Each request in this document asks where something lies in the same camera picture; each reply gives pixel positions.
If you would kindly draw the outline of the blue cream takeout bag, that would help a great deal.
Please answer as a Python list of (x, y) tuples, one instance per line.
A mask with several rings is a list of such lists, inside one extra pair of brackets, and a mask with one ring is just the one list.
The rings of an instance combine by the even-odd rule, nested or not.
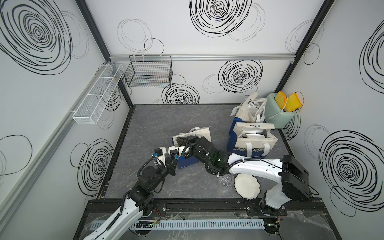
[(259, 98), (254, 92), (248, 96), (239, 106), (232, 109), (231, 116), (234, 117), (229, 130), (229, 135), (234, 131), (236, 123), (263, 123), (265, 120), (265, 109), (268, 102), (266, 98)]
[[(179, 152), (181, 152), (182, 147), (184, 147), (186, 144), (194, 143), (199, 137), (205, 137), (208, 141), (211, 141), (212, 139), (209, 127), (192, 128), (187, 133), (181, 133), (179, 135), (173, 136), (172, 141), (174, 146), (179, 149)], [(200, 162), (200, 160), (198, 160), (196, 157), (193, 157), (191, 154), (189, 154), (188, 150), (186, 155), (186, 157), (180, 158), (178, 162), (179, 169), (183, 169)]]
[(236, 122), (229, 132), (227, 151), (244, 157), (264, 157), (277, 142), (274, 124)]

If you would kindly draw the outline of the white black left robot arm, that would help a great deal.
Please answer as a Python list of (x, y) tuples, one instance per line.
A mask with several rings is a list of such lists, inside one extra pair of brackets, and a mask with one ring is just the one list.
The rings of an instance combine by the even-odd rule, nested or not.
[(176, 174), (179, 152), (171, 150), (163, 154), (163, 162), (152, 156), (138, 170), (138, 181), (124, 193), (121, 206), (95, 231), (85, 237), (86, 240), (118, 240), (130, 226), (153, 209), (154, 191), (168, 175)]

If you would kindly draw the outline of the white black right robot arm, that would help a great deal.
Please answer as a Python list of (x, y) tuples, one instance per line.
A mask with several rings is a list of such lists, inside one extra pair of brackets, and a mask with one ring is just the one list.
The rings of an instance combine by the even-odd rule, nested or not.
[(181, 159), (202, 162), (209, 174), (217, 177), (236, 175), (235, 189), (243, 199), (251, 201), (259, 195), (258, 177), (275, 182), (256, 208), (263, 215), (279, 213), (290, 201), (306, 203), (310, 200), (309, 172), (290, 155), (282, 159), (243, 157), (220, 151), (205, 137), (197, 136), (176, 137), (174, 144), (183, 149)]

